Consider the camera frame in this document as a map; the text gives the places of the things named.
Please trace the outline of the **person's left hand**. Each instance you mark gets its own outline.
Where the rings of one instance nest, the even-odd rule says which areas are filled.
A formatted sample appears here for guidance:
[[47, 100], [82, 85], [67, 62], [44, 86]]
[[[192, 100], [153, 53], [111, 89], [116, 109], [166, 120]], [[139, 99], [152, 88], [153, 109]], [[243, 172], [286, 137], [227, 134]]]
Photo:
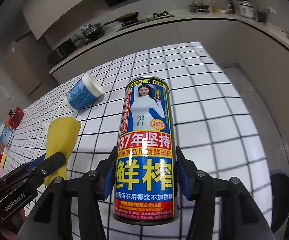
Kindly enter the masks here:
[[0, 223], [0, 233], [5, 239], [17, 239], [18, 232], [23, 226], [26, 219], [27, 217], [25, 216], [25, 210], [21, 209], [12, 218], [6, 219], [2, 223]]

